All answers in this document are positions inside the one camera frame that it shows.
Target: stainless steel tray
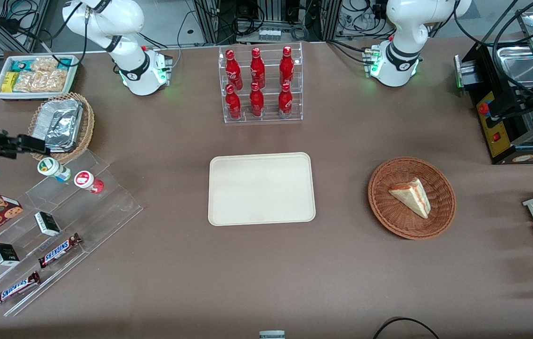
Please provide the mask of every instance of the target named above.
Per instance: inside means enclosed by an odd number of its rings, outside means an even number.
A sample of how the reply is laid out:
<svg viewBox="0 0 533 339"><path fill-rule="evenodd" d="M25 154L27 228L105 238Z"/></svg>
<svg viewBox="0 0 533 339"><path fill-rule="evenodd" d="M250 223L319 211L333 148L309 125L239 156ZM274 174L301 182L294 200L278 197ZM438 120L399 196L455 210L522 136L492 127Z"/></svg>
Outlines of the stainless steel tray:
<svg viewBox="0 0 533 339"><path fill-rule="evenodd" d="M503 70L527 88L533 88L533 55L526 46L503 47L497 50Z"/></svg>

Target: red button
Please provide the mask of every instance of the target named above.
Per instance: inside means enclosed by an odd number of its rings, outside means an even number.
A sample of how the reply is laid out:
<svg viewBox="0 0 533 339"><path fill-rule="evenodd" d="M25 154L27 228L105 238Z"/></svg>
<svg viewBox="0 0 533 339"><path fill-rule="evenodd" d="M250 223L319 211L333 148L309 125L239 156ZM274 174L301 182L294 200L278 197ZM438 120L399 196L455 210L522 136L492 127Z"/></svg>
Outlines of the red button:
<svg viewBox="0 0 533 339"><path fill-rule="evenodd" d="M490 111L490 109L488 109L488 104L487 103L482 103L478 106L478 113L484 115L484 114L487 114L488 112Z"/></svg>

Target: snickers bar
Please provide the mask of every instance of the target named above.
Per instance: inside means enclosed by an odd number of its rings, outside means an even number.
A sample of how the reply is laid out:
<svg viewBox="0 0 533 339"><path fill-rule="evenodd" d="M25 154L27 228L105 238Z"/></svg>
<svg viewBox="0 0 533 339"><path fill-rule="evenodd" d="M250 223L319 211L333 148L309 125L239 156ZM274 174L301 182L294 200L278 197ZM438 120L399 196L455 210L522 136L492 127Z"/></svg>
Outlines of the snickers bar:
<svg viewBox="0 0 533 339"><path fill-rule="evenodd" d="M38 272L34 271L32 275L27 277L27 279L23 279L22 281L11 286L8 290L0 293L0 304L2 304L6 299L12 297L13 295L25 290L26 288L36 283L40 285L41 281L40 281L40 275L38 275Z"/></svg>
<svg viewBox="0 0 533 339"><path fill-rule="evenodd" d="M61 245L57 246L56 249L53 249L53 251L50 251L46 256L44 256L44 258L38 259L38 262L40 262L40 267L45 268L51 262L59 259L59 257L64 255L67 251L72 249L79 242L82 242L82 239L79 237L77 233L73 234L73 236L70 236Z"/></svg>

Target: sandwich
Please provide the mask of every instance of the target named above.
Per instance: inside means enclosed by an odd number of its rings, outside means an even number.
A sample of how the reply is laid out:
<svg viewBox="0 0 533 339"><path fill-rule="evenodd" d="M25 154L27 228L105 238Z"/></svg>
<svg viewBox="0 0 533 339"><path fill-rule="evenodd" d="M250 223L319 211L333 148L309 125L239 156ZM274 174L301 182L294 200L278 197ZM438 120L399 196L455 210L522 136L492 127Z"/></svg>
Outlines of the sandwich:
<svg viewBox="0 0 533 339"><path fill-rule="evenodd" d="M419 178L408 183L394 185L390 187L389 193L423 219L427 219L427 215L432 210Z"/></svg>

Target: white tray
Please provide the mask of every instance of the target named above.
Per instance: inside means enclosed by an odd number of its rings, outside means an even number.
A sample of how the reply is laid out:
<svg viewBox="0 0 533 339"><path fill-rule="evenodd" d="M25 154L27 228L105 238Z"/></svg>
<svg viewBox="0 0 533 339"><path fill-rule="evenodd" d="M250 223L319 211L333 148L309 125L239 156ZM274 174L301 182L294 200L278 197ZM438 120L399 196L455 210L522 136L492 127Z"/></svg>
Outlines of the white tray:
<svg viewBox="0 0 533 339"><path fill-rule="evenodd" d="M64 84L63 90L61 90L61 92L25 93L25 92L2 92L1 91L2 83L4 81L4 75L6 75L8 71L10 71L14 62L19 62L21 60L32 60L32 59L35 59L38 57L44 57L44 56L45 55L34 54L33 56L9 56L8 58L6 58L6 60L4 60L2 71L0 72L0 99L3 99L3 100L38 100L38 99L47 99L47 98L56 97L59 94L69 93L70 89L72 88L74 78L76 77L77 63L78 63L78 58L70 54L57 55L57 57L60 59L71 59L72 64L75 65L67 69L66 83Z"/></svg>
<svg viewBox="0 0 533 339"><path fill-rule="evenodd" d="M306 153L215 157L208 220L214 226L304 223L314 219Z"/></svg>

